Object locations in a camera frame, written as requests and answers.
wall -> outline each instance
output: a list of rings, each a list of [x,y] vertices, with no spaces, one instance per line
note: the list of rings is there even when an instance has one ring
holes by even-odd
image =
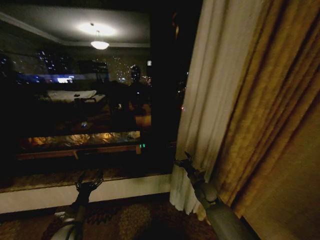
[[[149,48],[108,47],[106,50],[97,50],[93,47],[64,47],[64,52],[75,61],[75,74],[80,74],[77,61],[96,60],[108,65],[110,81],[130,84],[130,67],[137,65],[141,69],[141,76],[147,76],[147,61],[150,60]]]
[[[267,240],[320,239],[320,97],[244,217]]]
[[[17,72],[24,74],[47,74],[44,62],[36,53],[44,47],[56,46],[51,41],[0,21],[0,53],[13,61]]]

gold drape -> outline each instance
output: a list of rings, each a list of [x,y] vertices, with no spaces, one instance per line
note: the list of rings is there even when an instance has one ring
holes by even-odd
[[[213,181],[241,216],[320,90],[320,0],[264,4]]]

white baseboard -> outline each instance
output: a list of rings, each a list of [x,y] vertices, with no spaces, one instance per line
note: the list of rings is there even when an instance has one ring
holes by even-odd
[[[104,181],[90,195],[90,202],[167,193],[171,174]],[[0,193],[0,214],[72,204],[78,192],[74,185]]]

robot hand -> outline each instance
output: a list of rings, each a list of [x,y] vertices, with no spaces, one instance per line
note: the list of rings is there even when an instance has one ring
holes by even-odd
[[[217,190],[212,184],[206,183],[204,171],[196,170],[192,166],[192,156],[187,152],[185,152],[185,154],[187,156],[187,159],[175,160],[174,163],[186,170],[191,184],[193,186],[196,198],[203,205],[203,207],[207,209],[211,205],[217,203]]]

floor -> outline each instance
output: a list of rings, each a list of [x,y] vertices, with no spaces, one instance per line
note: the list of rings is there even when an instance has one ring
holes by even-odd
[[[50,240],[62,222],[56,208],[0,215],[0,240]],[[215,240],[214,231],[195,214],[186,215],[155,194],[90,203],[84,240]]]

